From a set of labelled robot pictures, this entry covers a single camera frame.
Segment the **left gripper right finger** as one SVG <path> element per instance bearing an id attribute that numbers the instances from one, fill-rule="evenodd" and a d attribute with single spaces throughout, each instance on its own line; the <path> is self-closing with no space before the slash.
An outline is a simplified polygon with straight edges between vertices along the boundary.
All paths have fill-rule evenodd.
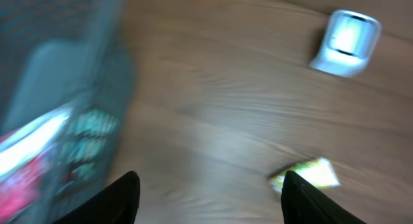
<path id="1" fill-rule="evenodd" d="M 294 171 L 287 171 L 281 193 L 285 224 L 365 224 Z"/>

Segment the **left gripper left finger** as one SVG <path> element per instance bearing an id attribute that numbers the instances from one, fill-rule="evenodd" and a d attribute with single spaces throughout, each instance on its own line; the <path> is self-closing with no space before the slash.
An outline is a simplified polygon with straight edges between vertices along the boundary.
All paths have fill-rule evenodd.
<path id="1" fill-rule="evenodd" d="M 140 178 L 129 171 L 53 224 L 134 224 L 140 201 Z"/>

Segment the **green juice carton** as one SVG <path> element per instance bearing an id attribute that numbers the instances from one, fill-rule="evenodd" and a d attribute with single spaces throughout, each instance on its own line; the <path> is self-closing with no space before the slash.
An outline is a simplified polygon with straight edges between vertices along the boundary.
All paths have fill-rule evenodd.
<path id="1" fill-rule="evenodd" d="M 269 184 L 275 192 L 281 193 L 284 179 L 289 170 L 297 173 L 316 188 L 324 189 L 340 186 L 331 162 L 326 158 L 315 158 L 294 163 L 270 176 Z"/>

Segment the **teal wet wipes pack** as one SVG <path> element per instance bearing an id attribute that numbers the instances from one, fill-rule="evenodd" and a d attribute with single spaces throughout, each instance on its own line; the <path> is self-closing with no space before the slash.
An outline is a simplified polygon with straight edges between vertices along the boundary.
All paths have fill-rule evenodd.
<path id="1" fill-rule="evenodd" d="M 98 157 L 118 125 L 118 118 L 100 109 L 86 111 L 70 125 L 70 140 L 63 145 L 59 159 L 61 165 L 67 166 L 65 183 L 94 176 Z"/>

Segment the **white conditioner tube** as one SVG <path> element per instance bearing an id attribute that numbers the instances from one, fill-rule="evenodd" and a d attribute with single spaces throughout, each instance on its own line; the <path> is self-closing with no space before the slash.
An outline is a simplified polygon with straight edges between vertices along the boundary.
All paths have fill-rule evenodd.
<path id="1" fill-rule="evenodd" d="M 18 128 L 1 142 L 1 181 L 38 156 L 68 123 L 73 108 L 60 107 Z"/>

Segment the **red purple pad pack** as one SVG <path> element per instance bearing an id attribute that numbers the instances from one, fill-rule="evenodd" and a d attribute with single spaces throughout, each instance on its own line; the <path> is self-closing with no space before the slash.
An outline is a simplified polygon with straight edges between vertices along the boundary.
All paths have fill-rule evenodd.
<path id="1" fill-rule="evenodd" d="M 1 142 L 9 134 L 1 137 Z M 42 153 L 1 181 L 1 223 L 7 223 L 41 197 L 41 181 L 49 173 L 52 142 Z"/>

